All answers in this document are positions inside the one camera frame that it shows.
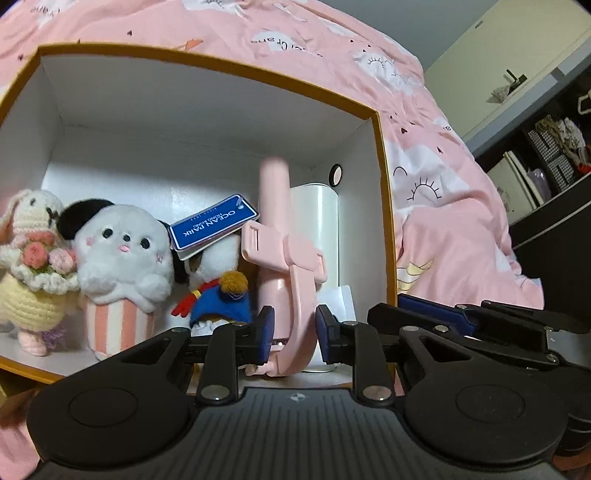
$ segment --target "blue tag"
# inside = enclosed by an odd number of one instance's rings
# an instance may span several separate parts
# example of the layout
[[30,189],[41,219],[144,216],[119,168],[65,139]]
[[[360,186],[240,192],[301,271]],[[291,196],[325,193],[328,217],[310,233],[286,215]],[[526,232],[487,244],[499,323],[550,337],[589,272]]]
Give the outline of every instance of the blue tag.
[[170,226],[170,238],[177,251],[201,244],[249,220],[258,218],[258,212],[241,196],[232,195],[220,203],[185,218]]

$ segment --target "pink plush foot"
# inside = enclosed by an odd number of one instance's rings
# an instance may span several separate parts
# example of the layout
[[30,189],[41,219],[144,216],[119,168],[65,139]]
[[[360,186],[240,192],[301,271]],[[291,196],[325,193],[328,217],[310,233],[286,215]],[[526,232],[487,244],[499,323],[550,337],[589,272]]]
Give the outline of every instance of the pink plush foot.
[[47,345],[41,338],[41,332],[30,332],[29,330],[18,331],[18,341],[23,350],[31,355],[46,356]]

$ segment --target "black ear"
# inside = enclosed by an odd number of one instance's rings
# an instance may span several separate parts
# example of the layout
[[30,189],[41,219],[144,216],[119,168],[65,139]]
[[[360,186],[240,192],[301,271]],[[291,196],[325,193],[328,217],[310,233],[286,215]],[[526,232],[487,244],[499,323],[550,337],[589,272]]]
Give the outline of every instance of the black ear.
[[[162,223],[168,231],[170,225],[162,220],[158,221]],[[189,276],[187,275],[187,272],[185,272],[183,261],[178,257],[178,253],[176,253],[175,250],[171,250],[171,252],[173,253],[174,281],[180,284],[189,283]]]
[[64,240],[74,240],[78,231],[100,210],[114,205],[103,199],[89,199],[72,203],[57,220],[57,231]]

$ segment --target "pink handle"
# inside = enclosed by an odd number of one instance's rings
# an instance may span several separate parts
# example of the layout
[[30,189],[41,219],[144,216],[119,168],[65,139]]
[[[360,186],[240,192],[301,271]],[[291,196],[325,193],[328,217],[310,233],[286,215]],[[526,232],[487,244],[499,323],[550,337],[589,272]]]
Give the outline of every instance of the pink handle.
[[247,375],[291,375],[310,362],[316,347],[314,314],[316,283],[326,281],[322,252],[307,238],[291,231],[289,168],[285,160],[267,158],[261,163],[260,223],[242,227],[242,256],[261,266],[259,307],[275,309],[273,338],[283,340],[261,367],[249,366]]

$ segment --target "door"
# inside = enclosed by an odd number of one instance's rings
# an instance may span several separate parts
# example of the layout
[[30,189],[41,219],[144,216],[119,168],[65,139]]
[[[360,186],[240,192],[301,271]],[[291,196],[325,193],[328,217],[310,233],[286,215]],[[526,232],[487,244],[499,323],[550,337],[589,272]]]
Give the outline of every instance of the door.
[[[427,87],[466,141],[589,36],[591,15],[573,0],[499,0],[425,73]],[[503,104],[491,93],[506,70],[528,80]]]

